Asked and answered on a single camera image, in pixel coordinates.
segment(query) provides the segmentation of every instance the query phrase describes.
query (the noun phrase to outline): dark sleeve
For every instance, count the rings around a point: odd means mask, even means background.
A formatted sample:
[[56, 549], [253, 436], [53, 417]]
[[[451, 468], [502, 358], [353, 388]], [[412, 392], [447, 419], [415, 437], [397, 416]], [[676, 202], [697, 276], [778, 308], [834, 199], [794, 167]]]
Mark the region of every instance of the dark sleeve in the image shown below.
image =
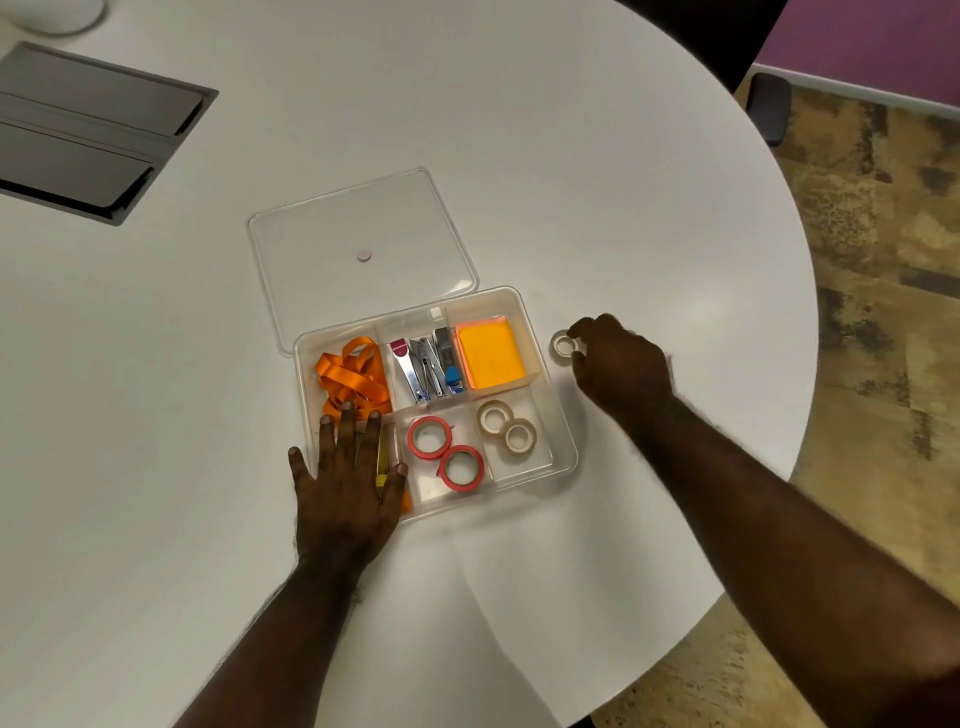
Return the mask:
[[883, 710], [874, 728], [956, 728], [960, 726], [960, 669], [898, 698]]

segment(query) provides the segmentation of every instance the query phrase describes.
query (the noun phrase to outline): orange ribbon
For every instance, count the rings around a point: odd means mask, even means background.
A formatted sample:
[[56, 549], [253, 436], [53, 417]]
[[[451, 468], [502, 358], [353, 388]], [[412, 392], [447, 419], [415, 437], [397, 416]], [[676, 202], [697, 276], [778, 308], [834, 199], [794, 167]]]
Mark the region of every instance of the orange ribbon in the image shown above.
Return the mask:
[[349, 401], [356, 407], [357, 422], [366, 420], [371, 412], [387, 414], [392, 410], [380, 348], [369, 336], [348, 341], [343, 356], [325, 353], [314, 369], [326, 390], [324, 414], [330, 415], [335, 424], [340, 424], [340, 409]]

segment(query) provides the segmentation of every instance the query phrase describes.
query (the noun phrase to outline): table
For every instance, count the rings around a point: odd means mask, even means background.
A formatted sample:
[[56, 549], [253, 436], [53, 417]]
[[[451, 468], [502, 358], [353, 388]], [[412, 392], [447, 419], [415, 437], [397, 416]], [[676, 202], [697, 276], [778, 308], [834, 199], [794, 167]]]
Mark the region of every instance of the table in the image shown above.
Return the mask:
[[[122, 227], [0, 197], [4, 725], [169, 725], [293, 565], [303, 436], [258, 210], [424, 165], [481, 287], [516, 287], [542, 344], [613, 311], [702, 412], [795, 463], [817, 351], [804, 232], [686, 51], [603, 0], [283, 5], [117, 0], [57, 42], [221, 93]], [[18, 37], [2, 26], [0, 50]], [[553, 376], [578, 471], [402, 528], [324, 724], [567, 724], [721, 594], [626, 438]]]

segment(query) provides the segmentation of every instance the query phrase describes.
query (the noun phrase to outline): table power outlet cover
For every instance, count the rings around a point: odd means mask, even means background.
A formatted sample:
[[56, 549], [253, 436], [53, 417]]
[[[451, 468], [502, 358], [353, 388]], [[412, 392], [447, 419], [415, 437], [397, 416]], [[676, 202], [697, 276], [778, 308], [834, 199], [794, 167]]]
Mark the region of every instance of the table power outlet cover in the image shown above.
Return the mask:
[[216, 96], [19, 43], [0, 60], [0, 192], [120, 225]]

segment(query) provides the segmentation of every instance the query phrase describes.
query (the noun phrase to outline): hand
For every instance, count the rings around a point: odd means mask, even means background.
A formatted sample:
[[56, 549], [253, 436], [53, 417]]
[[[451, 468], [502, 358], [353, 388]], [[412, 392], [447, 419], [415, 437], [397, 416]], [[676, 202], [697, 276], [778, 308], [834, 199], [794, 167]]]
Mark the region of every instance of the hand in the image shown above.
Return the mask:
[[367, 420], [359, 453], [354, 418], [353, 405], [345, 404], [336, 445], [333, 418], [321, 418], [316, 478], [310, 475], [298, 448], [287, 453], [297, 492], [300, 566], [351, 580], [353, 585], [394, 533], [407, 476], [406, 465], [394, 466], [381, 498], [376, 489], [380, 413], [372, 412]]
[[609, 313], [581, 319], [567, 334], [587, 345], [586, 355], [573, 354], [577, 384], [629, 434], [643, 434], [663, 408], [677, 401], [660, 347]]

